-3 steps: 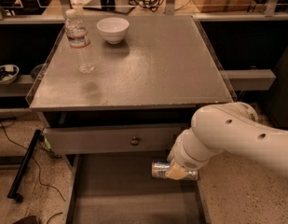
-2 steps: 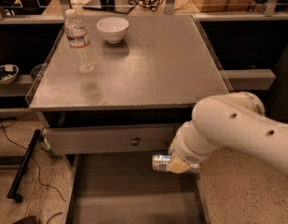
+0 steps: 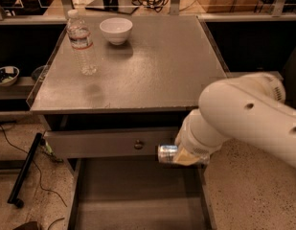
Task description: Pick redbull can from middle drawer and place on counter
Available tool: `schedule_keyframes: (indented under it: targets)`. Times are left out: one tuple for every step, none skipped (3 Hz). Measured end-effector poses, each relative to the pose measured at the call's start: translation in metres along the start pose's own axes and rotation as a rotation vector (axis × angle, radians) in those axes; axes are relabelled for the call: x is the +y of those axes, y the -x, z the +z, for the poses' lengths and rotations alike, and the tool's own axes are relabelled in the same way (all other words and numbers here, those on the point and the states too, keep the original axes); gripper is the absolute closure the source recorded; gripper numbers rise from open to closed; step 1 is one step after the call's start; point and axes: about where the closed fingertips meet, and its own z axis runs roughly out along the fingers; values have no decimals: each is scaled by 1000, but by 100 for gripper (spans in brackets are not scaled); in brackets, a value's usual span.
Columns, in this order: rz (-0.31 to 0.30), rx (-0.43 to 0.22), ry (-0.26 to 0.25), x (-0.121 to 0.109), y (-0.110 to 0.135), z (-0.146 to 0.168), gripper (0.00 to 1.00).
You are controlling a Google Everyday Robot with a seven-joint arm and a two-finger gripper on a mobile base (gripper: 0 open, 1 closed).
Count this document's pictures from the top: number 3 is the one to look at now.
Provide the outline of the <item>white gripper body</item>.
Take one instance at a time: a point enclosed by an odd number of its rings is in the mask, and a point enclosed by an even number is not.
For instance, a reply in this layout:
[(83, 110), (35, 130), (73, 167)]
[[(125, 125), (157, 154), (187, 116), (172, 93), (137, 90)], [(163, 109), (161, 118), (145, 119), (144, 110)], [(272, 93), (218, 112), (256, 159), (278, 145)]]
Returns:
[(220, 134), (207, 123), (199, 109), (192, 110), (187, 115), (178, 134), (182, 136), (182, 146), (197, 155), (211, 155), (220, 150), (222, 144), (228, 140), (227, 136)]

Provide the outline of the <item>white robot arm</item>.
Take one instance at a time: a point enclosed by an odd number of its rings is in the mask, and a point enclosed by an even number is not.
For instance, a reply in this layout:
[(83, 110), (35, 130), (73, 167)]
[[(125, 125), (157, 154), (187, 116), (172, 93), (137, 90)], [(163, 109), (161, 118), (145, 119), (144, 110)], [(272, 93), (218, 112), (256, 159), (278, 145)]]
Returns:
[(232, 138), (296, 169), (296, 109), (285, 105), (285, 89), (275, 76), (257, 73), (208, 85), (178, 132), (172, 161), (207, 163)]

